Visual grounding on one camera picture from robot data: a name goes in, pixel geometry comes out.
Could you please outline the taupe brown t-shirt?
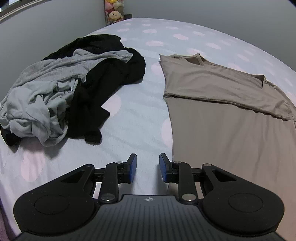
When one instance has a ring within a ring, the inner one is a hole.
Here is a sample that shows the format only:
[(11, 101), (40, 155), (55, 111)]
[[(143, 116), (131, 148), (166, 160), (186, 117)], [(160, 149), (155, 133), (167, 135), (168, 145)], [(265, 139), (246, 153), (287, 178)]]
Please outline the taupe brown t-shirt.
[(201, 55), (161, 56), (173, 159), (214, 164), (276, 193), (279, 233), (295, 238), (295, 106), (263, 75)]

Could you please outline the polka dot bed sheet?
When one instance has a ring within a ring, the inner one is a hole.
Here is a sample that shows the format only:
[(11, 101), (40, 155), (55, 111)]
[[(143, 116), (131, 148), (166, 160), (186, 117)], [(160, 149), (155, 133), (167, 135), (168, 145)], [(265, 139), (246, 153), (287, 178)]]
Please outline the polka dot bed sheet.
[(179, 21), (134, 18), (97, 30), (113, 34), (145, 58), (142, 82), (126, 85), (105, 104), (110, 117), (102, 127), (102, 143), (67, 139), (44, 147), (35, 138), (22, 140), (17, 149), (1, 142), (1, 204), (10, 238), (20, 233), (13, 215), (15, 201), (25, 192), (83, 164), (102, 167), (138, 156), (136, 178), (121, 185), (121, 193), (162, 194), (167, 186), (158, 167), (159, 154), (172, 150), (171, 123), (163, 99), (165, 79), (160, 55), (194, 55), (250, 74), (262, 74), (295, 101), (295, 71), (265, 51), (225, 33)]

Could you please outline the black garment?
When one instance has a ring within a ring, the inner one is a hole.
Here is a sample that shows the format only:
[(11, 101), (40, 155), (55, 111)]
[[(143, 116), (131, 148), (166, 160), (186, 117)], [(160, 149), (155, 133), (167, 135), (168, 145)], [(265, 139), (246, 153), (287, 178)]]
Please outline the black garment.
[[(93, 54), (120, 50), (133, 54), (127, 63), (115, 58), (98, 63), (87, 73), (85, 82), (78, 82), (74, 96), (66, 108), (65, 121), (68, 130), (65, 137), (83, 138), (88, 143), (99, 144), (102, 140), (101, 126), (110, 116), (103, 104), (123, 85), (137, 83), (143, 78), (145, 60), (135, 49), (126, 48), (119, 36), (104, 34), (76, 39), (43, 60), (71, 57), (76, 49)], [(1, 135), (10, 147), (18, 145), (23, 139), (2, 127)]]

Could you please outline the grey crumpled garment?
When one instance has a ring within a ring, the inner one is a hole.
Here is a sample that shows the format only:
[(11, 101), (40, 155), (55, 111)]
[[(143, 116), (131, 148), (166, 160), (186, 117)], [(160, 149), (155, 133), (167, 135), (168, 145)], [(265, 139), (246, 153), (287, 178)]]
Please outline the grey crumpled garment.
[(76, 49), (71, 57), (42, 60), (27, 67), (1, 101), (1, 127), (19, 138), (36, 137), (54, 146), (65, 137), (65, 111), (79, 81), (98, 63), (115, 58), (127, 63), (127, 50), (93, 54)]

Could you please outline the plush toy stack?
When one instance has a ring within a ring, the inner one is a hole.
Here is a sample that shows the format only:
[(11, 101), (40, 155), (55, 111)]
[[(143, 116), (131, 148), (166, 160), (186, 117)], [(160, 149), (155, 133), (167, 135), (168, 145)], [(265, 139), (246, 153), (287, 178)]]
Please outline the plush toy stack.
[(105, 0), (105, 22), (106, 25), (124, 20), (124, 0)]

